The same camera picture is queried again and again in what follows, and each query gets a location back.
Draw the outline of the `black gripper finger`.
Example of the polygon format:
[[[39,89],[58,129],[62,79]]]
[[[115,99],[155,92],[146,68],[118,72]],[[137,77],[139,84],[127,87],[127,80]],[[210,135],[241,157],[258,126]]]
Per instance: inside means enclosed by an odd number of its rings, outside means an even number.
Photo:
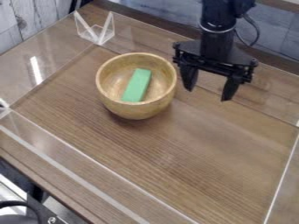
[[[242,84],[242,77],[241,76],[232,76],[228,79],[225,84],[224,93],[221,100],[230,101],[240,90],[240,85]]]
[[[181,74],[182,74],[183,86],[191,92],[198,82],[199,69],[193,66],[182,66]]]

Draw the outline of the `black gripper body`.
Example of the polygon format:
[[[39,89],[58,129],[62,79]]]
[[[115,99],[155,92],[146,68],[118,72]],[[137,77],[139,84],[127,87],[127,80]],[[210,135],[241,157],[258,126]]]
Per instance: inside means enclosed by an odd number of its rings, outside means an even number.
[[[242,83],[250,83],[258,60],[234,43],[234,32],[202,34],[201,39],[173,43],[175,50],[173,62],[182,66],[197,67],[199,70],[230,78],[241,76]]]

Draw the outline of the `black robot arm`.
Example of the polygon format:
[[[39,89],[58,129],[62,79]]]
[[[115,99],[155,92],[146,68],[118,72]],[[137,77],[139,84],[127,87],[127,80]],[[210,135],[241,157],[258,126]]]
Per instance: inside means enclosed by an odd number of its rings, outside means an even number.
[[[257,0],[202,0],[201,39],[173,43],[173,62],[181,68],[183,86],[194,90],[199,71],[203,70],[228,78],[224,102],[234,98],[240,86],[253,81],[258,60],[236,44],[238,19],[245,18],[257,28],[249,11]]]

